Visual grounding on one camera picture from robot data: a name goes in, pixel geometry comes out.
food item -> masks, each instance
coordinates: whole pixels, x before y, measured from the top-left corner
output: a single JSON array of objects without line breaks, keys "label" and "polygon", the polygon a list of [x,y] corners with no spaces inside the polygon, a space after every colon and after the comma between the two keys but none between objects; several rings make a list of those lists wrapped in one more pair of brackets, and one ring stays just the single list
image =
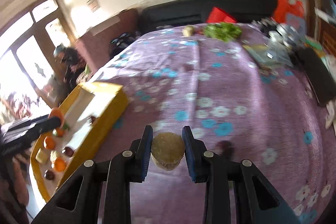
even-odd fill
[{"label": "food item", "polygon": [[65,156],[72,157],[74,154],[74,150],[71,147],[66,146],[62,149],[62,153]]},{"label": "food item", "polygon": [[51,167],[57,172],[63,172],[67,167],[67,164],[62,158],[56,158],[56,160],[51,164]]},{"label": "food item", "polygon": [[192,26],[192,25],[187,25],[182,30],[182,34],[183,34],[184,37],[190,37],[194,34],[194,32],[195,32],[195,29],[194,29],[194,26]]},{"label": "food item", "polygon": [[61,120],[61,127],[64,124],[64,115],[58,107],[54,107],[49,114],[49,118],[58,117]]},{"label": "food item", "polygon": [[56,143],[55,143],[55,141],[53,140],[52,137],[47,136],[47,137],[44,138],[43,145],[44,145],[44,148],[46,148],[46,149],[54,150],[55,146],[56,146]]},{"label": "food item", "polygon": [[51,170],[47,170],[44,173],[44,177],[46,180],[54,180],[55,179],[55,174]]},{"label": "food item", "polygon": [[64,133],[65,133],[65,131],[62,129],[62,128],[56,128],[56,129],[54,129],[53,130],[53,132],[52,132],[52,134],[54,135],[54,136],[56,136],[56,137],[63,137],[63,135],[64,135]]},{"label": "food item", "polygon": [[87,122],[89,123],[89,125],[92,125],[96,120],[96,117],[93,115],[90,115],[90,117],[88,117]]},{"label": "food item", "polygon": [[242,34],[242,29],[232,23],[215,23],[208,24],[204,28],[206,37],[216,38],[228,42],[231,39],[236,39]]},{"label": "food item", "polygon": [[53,151],[50,152],[50,161],[51,161],[51,163],[55,162],[55,160],[57,158],[60,158],[60,157],[61,157],[61,154],[58,151],[53,150]]},{"label": "food item", "polygon": [[171,132],[159,133],[152,140],[151,157],[157,167],[170,171],[179,165],[184,150],[180,135]]},{"label": "food item", "polygon": [[48,155],[40,148],[36,154],[35,159],[41,164],[46,164],[48,160]]}]

yellow box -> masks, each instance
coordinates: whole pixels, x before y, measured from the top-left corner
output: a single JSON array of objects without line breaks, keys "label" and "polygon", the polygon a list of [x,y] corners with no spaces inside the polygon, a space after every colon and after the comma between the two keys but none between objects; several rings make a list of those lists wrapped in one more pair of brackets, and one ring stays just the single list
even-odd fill
[{"label": "yellow box", "polygon": [[[124,112],[128,105],[127,96],[123,92],[121,85],[100,82],[81,83],[70,93],[70,95],[59,107],[59,109],[66,118],[67,114],[69,114],[68,112],[71,112],[72,110],[72,105],[75,102],[80,101],[80,93],[83,93],[85,91],[90,92],[93,95],[99,93],[108,93],[112,95],[114,94],[115,96],[110,100],[109,103],[107,103],[107,107],[103,110],[101,116],[95,120],[91,130],[87,133],[81,145],[76,149],[72,160],[68,163],[67,168],[63,173],[63,176],[57,184],[57,188],[61,187],[63,183],[84,161],[92,159],[95,156],[98,149],[105,140],[105,137],[110,132],[112,126],[118,120],[118,118],[121,116],[121,114]],[[38,190],[41,193],[41,196],[43,197],[45,202],[48,202],[51,196],[46,188],[44,174],[41,173],[40,164],[35,159],[35,157],[40,148],[44,149],[44,138],[51,135],[52,132],[47,132],[42,134],[38,138],[30,157],[31,167],[35,180],[37,182]]]}]

red plastic bag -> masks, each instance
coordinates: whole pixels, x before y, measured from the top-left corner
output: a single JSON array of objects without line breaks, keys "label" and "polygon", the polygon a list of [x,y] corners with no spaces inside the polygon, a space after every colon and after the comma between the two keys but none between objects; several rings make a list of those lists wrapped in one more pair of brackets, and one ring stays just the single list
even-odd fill
[{"label": "red plastic bag", "polygon": [[301,1],[296,0],[294,4],[289,4],[289,0],[278,0],[278,6],[273,12],[273,18],[278,23],[286,22],[286,14],[290,13],[298,17],[304,17],[305,10]]},{"label": "red plastic bag", "polygon": [[225,11],[220,8],[214,7],[207,19],[206,23],[220,23],[220,22],[228,22],[228,23],[237,23],[233,16],[229,15]]}]

window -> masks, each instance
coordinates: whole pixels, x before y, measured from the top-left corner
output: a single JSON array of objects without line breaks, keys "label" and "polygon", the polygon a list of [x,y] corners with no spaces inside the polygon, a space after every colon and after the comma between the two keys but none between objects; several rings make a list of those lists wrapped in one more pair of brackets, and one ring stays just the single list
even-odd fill
[{"label": "window", "polygon": [[40,21],[42,18],[56,11],[57,8],[58,5],[56,3],[56,0],[47,0],[41,3],[40,5],[36,6],[32,11],[35,21]]},{"label": "window", "polygon": [[[16,109],[19,108],[17,105],[22,101],[24,95],[27,95],[30,100],[37,102],[38,96],[31,86],[26,75],[21,71],[19,65],[12,51],[8,51],[0,59],[0,97],[6,99],[10,94],[14,95],[16,99]],[[45,115],[50,113],[50,107],[46,105],[43,100],[39,100],[39,103],[32,103],[29,106],[29,111],[34,115]]]},{"label": "window", "polygon": [[30,13],[26,13],[2,34],[0,37],[0,58],[15,40],[28,30],[33,23]]},{"label": "window", "polygon": [[60,44],[63,44],[66,47],[70,46],[68,35],[65,33],[58,18],[48,23],[45,29],[55,47]]},{"label": "window", "polygon": [[28,75],[41,90],[53,75],[54,71],[44,57],[35,37],[30,37],[16,51]]}]

bread roll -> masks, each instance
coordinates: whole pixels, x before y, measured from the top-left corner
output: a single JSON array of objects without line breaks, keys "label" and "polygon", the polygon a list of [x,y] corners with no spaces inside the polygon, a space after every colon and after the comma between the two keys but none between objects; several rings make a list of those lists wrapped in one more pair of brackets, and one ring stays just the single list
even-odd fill
[{"label": "bread roll", "polygon": [[171,171],[179,165],[184,150],[180,135],[171,132],[159,133],[153,138],[151,157],[157,167]]}]

